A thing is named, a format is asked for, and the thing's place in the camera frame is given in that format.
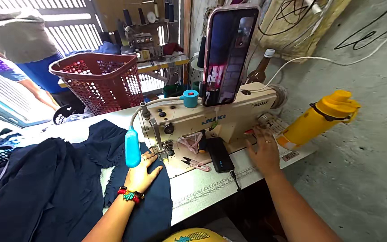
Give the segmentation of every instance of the brown glass bottle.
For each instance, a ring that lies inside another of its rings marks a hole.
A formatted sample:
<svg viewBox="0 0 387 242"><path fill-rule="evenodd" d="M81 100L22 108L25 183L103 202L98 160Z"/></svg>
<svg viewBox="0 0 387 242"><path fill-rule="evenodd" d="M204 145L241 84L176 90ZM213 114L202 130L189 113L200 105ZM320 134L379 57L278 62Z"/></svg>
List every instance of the brown glass bottle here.
<svg viewBox="0 0 387 242"><path fill-rule="evenodd" d="M256 70L250 72L250 74L247 76L246 83L264 82L265 69L267 68L268 63L270 63L270 59L273 57L274 52L276 51L273 49L267 49L265 51L264 58L262 58Z"/></svg>

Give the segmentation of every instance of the yellow shirt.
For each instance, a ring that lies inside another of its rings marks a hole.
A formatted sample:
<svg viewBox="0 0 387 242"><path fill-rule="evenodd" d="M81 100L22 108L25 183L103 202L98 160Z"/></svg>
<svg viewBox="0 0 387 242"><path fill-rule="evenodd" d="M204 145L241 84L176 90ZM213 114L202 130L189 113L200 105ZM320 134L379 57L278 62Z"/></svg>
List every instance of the yellow shirt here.
<svg viewBox="0 0 387 242"><path fill-rule="evenodd" d="M228 240L209 229L190 228L170 235L163 242L228 242Z"/></svg>

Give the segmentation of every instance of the bottle cap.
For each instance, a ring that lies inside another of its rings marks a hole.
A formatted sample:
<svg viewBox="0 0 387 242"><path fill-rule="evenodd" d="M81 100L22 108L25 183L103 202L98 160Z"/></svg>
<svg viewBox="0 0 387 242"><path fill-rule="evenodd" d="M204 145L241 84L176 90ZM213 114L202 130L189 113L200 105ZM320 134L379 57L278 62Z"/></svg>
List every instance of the bottle cap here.
<svg viewBox="0 0 387 242"><path fill-rule="evenodd" d="M276 52L276 50L273 50L273 49L267 49L267 50L265 51L264 57L266 57L266 58L272 58L275 52Z"/></svg>
<svg viewBox="0 0 387 242"><path fill-rule="evenodd" d="M329 96L324 96L316 103L317 109L321 112L336 118L344 118L354 113L361 105L350 99L352 93L344 90L337 90Z"/></svg>

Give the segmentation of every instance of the scissors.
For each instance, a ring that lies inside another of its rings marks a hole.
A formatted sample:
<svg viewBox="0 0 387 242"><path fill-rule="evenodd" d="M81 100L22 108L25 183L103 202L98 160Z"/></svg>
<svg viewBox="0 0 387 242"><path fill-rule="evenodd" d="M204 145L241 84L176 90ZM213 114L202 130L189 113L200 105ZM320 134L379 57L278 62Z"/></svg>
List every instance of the scissors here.
<svg viewBox="0 0 387 242"><path fill-rule="evenodd" d="M191 167L200 169L200 170L205 171L205 172L210 171L210 167L209 166L206 166L206 165L204 165L204 164L202 164L200 162L197 162L195 160L189 159L187 157L184 157L184 156L182 156L182 157L185 159L185 161L184 160L181 160L181 161L185 162L186 164L190 165Z"/></svg>

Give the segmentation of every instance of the gray wall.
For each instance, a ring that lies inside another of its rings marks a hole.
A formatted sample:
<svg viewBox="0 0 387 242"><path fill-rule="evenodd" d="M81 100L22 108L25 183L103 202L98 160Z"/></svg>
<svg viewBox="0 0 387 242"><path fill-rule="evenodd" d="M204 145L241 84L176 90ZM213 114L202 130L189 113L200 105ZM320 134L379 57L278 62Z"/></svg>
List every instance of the gray wall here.
<svg viewBox="0 0 387 242"><path fill-rule="evenodd" d="M340 62L368 55L384 38L360 50L334 48L386 9L387 1L352 0L321 39L314 55ZM387 29L387 15L375 26L380 31ZM255 57L249 70L257 66L261 53ZM282 63L273 58L267 78ZM353 123L339 124L317 137L314 142L319 151L289 166L285 173L342 239L387 242L387 43L370 59L352 66L317 60L289 64L276 82L279 80L290 91L282 110L282 118L288 123L309 103L337 89L351 91L363 105Z"/></svg>

